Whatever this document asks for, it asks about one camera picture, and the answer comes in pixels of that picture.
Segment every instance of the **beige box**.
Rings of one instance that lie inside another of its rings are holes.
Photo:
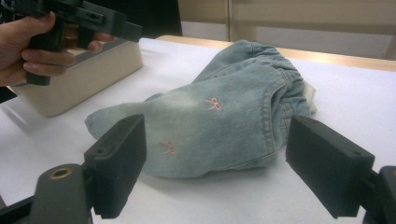
[[[104,44],[99,54],[73,51],[77,63],[48,86],[26,84],[9,87],[45,117],[54,117],[81,103],[143,65],[137,43],[117,39]]]

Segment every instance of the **pink embroidery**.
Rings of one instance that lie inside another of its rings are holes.
[[[161,142],[160,145],[165,146],[168,149],[167,151],[165,151],[163,153],[163,155],[166,155],[166,154],[175,155],[174,147],[173,147],[173,144],[171,141]]]
[[[204,100],[204,102],[210,103],[213,106],[210,107],[209,109],[215,109],[215,110],[220,110],[221,109],[221,105],[218,101],[217,98],[212,98],[211,100]]]

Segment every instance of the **white tablecloth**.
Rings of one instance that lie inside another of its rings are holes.
[[[140,102],[191,83],[219,49],[141,39],[144,66],[55,118],[44,118],[20,99],[0,105],[0,195],[6,204],[35,192],[37,178],[65,163],[83,163],[94,143],[84,119],[103,107]],[[374,170],[396,164],[396,73],[291,60],[317,89],[314,119],[375,155]],[[141,174],[117,219],[95,223],[361,223],[332,219],[285,162],[195,179]]]

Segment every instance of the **denim jeans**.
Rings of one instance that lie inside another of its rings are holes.
[[[187,86],[88,116],[99,138],[118,120],[144,114],[148,158],[143,171],[196,177],[210,171],[273,164],[290,118],[310,117],[304,82],[275,48],[238,41],[221,51]]]

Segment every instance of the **folded denim garment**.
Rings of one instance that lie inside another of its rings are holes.
[[[273,164],[291,116],[310,117],[310,107],[290,61],[273,47],[241,40],[221,51],[190,85],[99,110],[85,122],[97,139],[134,114],[145,116],[143,171],[196,177]]]

